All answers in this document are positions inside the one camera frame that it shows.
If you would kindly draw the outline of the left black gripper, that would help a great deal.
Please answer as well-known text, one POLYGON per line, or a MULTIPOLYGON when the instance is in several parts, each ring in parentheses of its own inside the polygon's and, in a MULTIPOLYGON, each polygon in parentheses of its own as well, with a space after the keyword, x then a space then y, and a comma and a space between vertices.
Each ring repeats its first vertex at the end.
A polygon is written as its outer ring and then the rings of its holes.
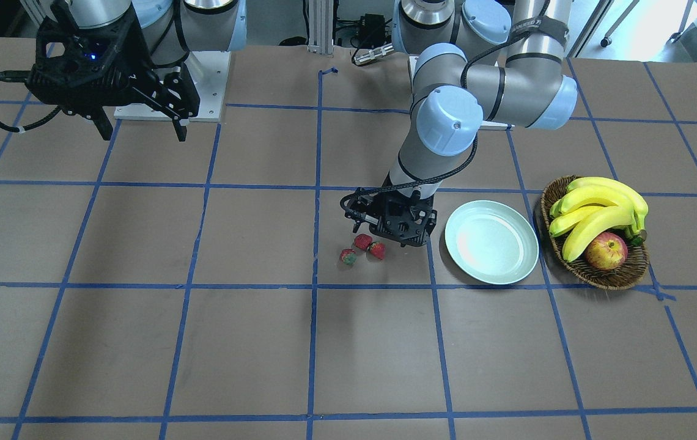
POLYGON ((419 198, 417 191, 406 197, 398 191, 357 188, 341 199, 341 208, 346 218, 354 220, 354 233, 368 223, 369 231, 375 236, 395 241, 402 247, 423 247, 437 224, 434 197, 419 198))

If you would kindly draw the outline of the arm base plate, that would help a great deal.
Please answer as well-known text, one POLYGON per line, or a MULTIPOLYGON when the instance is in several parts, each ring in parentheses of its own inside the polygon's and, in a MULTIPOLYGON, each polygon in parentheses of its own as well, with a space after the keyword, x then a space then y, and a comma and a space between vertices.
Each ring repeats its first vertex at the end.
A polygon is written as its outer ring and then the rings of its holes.
MULTIPOLYGON (((229 78, 229 64, 232 52, 192 52, 186 60, 190 76, 200 96, 200 107, 190 123, 220 122, 224 109, 224 98, 229 78)), ((155 111, 144 104, 121 106, 114 110, 119 120, 138 120, 138 122, 168 122, 163 112, 155 111)))

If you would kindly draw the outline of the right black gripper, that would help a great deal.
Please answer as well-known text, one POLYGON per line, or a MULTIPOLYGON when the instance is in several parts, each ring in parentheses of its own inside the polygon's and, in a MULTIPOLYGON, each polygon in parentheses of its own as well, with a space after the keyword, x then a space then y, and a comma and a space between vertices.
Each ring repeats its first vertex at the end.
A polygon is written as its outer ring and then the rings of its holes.
POLYGON ((169 118, 177 140, 186 141, 185 122, 198 115, 199 93, 186 68, 159 79, 135 12, 92 29, 46 18, 35 42, 25 86, 42 103, 90 118, 105 141, 114 125, 103 108, 144 104, 169 118))

